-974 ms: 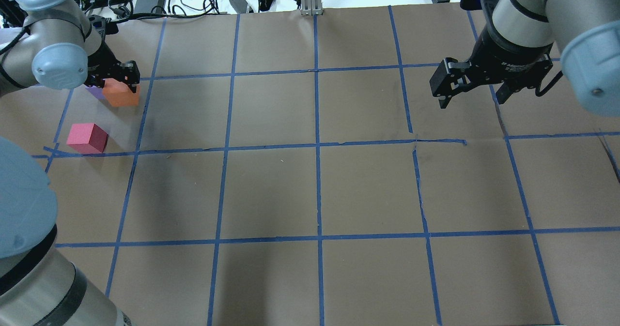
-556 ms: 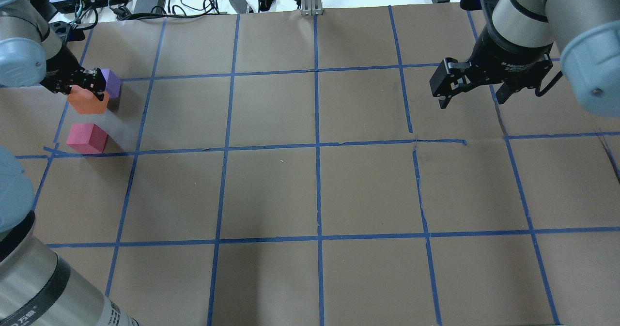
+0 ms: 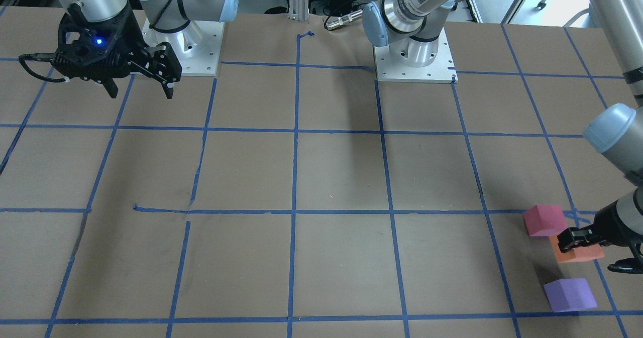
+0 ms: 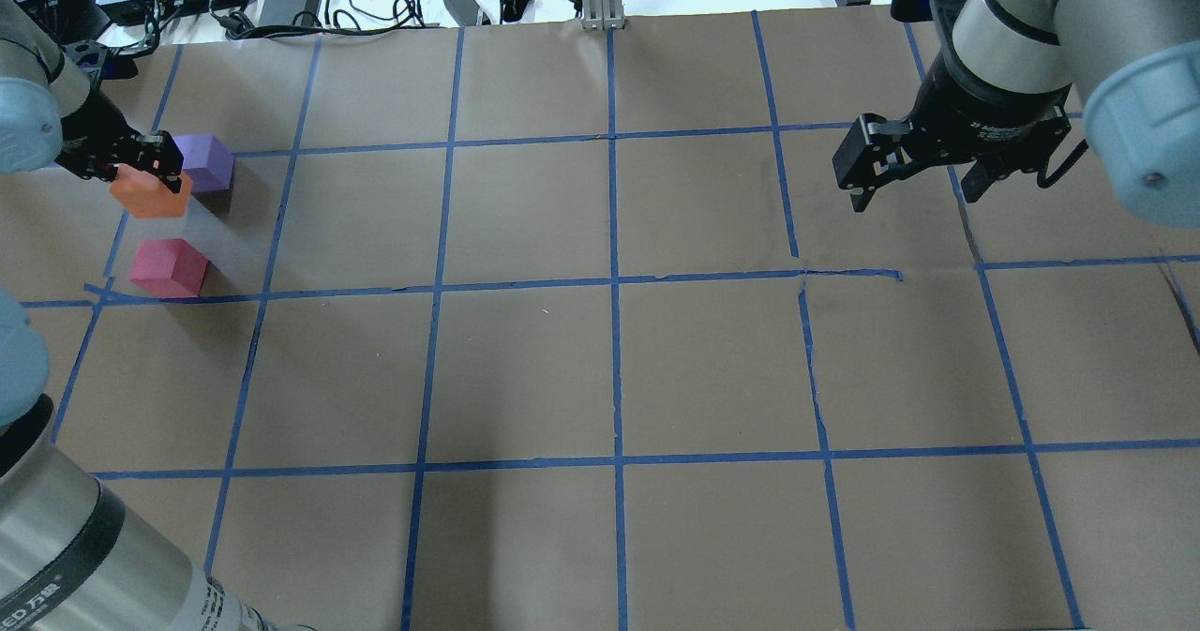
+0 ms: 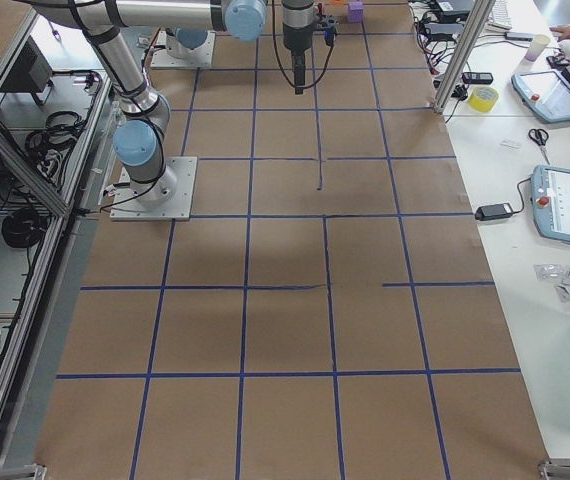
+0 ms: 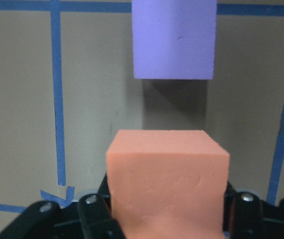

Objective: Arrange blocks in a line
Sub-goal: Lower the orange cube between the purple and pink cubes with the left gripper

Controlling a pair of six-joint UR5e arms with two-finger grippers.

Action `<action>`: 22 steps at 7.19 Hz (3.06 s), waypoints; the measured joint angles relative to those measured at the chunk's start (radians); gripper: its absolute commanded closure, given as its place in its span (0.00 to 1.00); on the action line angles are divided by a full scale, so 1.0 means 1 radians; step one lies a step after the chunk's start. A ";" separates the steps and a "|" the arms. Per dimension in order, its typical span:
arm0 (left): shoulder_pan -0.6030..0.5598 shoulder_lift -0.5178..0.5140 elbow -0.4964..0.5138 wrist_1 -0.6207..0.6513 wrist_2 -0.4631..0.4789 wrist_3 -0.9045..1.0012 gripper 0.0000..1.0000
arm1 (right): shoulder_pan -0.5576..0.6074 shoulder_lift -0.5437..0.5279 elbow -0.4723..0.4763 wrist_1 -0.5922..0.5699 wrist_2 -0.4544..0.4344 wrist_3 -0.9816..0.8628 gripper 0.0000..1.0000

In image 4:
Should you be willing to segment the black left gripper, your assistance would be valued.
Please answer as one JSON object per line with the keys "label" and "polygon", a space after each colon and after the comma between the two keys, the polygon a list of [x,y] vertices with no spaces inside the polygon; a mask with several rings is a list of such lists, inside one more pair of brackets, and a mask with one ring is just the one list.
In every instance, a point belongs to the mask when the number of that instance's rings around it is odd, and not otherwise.
{"label": "black left gripper", "polygon": [[116,167],[151,173],[172,194],[184,190],[184,154],[168,131],[140,134],[101,90],[61,119],[62,144],[54,162],[82,179],[112,182]]}

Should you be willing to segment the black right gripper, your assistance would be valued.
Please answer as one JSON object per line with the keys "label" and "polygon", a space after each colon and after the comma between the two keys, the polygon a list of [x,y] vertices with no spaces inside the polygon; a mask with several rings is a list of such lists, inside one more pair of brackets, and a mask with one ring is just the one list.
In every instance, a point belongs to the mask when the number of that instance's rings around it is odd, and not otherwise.
{"label": "black right gripper", "polygon": [[906,181],[922,164],[968,164],[960,178],[965,203],[972,204],[1009,173],[1046,169],[1066,139],[1069,88],[1045,94],[1016,94],[994,88],[940,54],[922,80],[906,121],[863,113],[851,124],[832,156],[839,190],[864,214],[876,191]]}

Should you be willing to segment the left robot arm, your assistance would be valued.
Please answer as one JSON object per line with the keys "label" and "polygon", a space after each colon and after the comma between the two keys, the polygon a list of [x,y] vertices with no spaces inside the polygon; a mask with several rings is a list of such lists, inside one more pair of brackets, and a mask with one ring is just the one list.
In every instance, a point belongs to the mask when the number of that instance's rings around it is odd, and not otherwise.
{"label": "left robot arm", "polygon": [[[2,0],[2,173],[144,174],[188,198],[184,154],[134,128],[42,24]],[[54,441],[48,310],[2,290],[2,627],[278,630]]]}

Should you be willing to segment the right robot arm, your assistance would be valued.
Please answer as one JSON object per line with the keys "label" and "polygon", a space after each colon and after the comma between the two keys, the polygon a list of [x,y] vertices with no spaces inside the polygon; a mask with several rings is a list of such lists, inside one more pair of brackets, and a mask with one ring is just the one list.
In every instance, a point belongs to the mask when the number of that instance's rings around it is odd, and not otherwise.
{"label": "right robot arm", "polygon": [[1015,173],[1050,188],[1093,152],[1132,216],[1196,228],[1196,0],[892,0],[890,16],[930,22],[941,50],[905,118],[862,114],[836,148],[854,211],[930,167],[968,166],[974,203]]}

